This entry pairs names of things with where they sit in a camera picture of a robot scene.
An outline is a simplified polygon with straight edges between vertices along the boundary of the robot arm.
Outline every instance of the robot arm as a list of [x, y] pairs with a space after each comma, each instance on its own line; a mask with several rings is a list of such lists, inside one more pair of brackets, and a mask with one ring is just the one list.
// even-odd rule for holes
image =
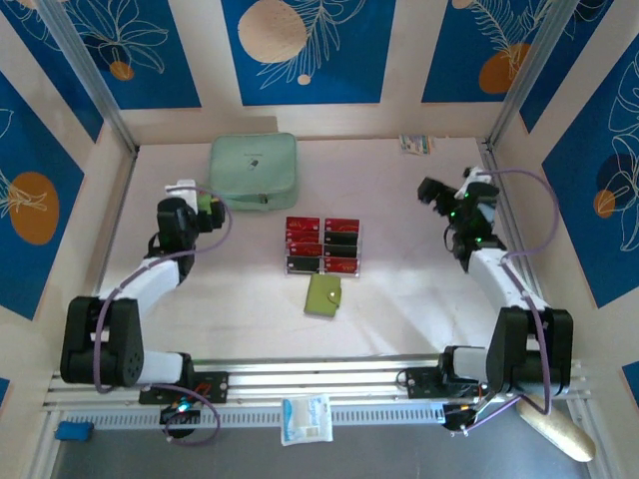
[[523, 293], [530, 297], [542, 319], [552, 394], [566, 392], [570, 384], [572, 318], [565, 310], [551, 308], [525, 286], [513, 268], [506, 271], [506, 247], [492, 231], [499, 189], [490, 184], [490, 176], [480, 168], [467, 169], [464, 176], [459, 190], [426, 178], [417, 194], [423, 203], [434, 202], [434, 210], [448, 218], [448, 231], [452, 232], [449, 250], [483, 289], [498, 317], [487, 349], [446, 347], [438, 374], [430, 373], [429, 380], [434, 377], [440, 381], [439, 388], [451, 394], [460, 384], [482, 383], [492, 394], [543, 395], [534, 317]]
[[[192, 180], [177, 187], [194, 187]], [[149, 241], [148, 253], [137, 268], [144, 271], [118, 292], [107, 310], [107, 333], [96, 337], [98, 314], [113, 289], [99, 296], [79, 296], [67, 312], [60, 372], [65, 382], [93, 383], [94, 344], [102, 342], [100, 377], [104, 384], [131, 387], [154, 382], [190, 387], [194, 368], [186, 353], [145, 350], [140, 321], [167, 292], [184, 281], [195, 258], [192, 254], [168, 259], [152, 268], [159, 258], [195, 250], [200, 233], [222, 227], [224, 206], [193, 190], [167, 191], [169, 198], [158, 203], [158, 232]]]

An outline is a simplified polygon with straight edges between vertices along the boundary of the mint green zipper case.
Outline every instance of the mint green zipper case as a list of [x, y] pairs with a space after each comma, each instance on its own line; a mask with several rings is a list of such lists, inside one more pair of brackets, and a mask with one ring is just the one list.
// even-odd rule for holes
[[298, 200], [298, 142], [288, 133], [219, 137], [209, 181], [232, 210], [291, 208]]

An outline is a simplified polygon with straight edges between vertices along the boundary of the orange circle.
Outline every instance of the orange circle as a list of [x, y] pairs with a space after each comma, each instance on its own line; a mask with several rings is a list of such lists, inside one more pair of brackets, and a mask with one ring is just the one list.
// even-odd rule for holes
[[595, 196], [595, 213], [601, 218], [610, 218], [615, 213], [615, 196], [608, 190], [602, 190]]
[[519, 68], [521, 68], [528, 50], [530, 50], [530, 45], [527, 43], [517, 43], [512, 45], [507, 51], [502, 50], [495, 53], [481, 67], [479, 88], [491, 95], [506, 93], [510, 89]]
[[129, 80], [132, 80], [134, 75], [133, 68], [121, 61], [113, 62], [109, 65], [109, 71], [111, 72], [111, 75], [121, 82], [128, 82]]
[[49, 242], [60, 217], [53, 183], [44, 175], [27, 172], [19, 175], [9, 188], [9, 197], [14, 203], [9, 215], [18, 236], [34, 245]]

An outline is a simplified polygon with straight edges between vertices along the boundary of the black card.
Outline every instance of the black card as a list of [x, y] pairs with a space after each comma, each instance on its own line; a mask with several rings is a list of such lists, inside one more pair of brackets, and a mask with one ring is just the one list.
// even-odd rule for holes
[[318, 257], [287, 256], [288, 272], [320, 272]]
[[357, 236], [357, 233], [325, 232], [323, 234], [323, 242], [326, 244], [357, 246]]
[[344, 246], [341, 244], [325, 244], [324, 256], [357, 257], [357, 246]]

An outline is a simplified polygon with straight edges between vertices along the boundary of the green wallet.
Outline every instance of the green wallet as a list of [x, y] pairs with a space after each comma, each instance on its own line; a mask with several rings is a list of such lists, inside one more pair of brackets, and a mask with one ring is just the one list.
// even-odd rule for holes
[[304, 308], [306, 314], [319, 314], [322, 316], [335, 316], [339, 302], [341, 301], [341, 278], [330, 274], [314, 274], [311, 276], [307, 304]]

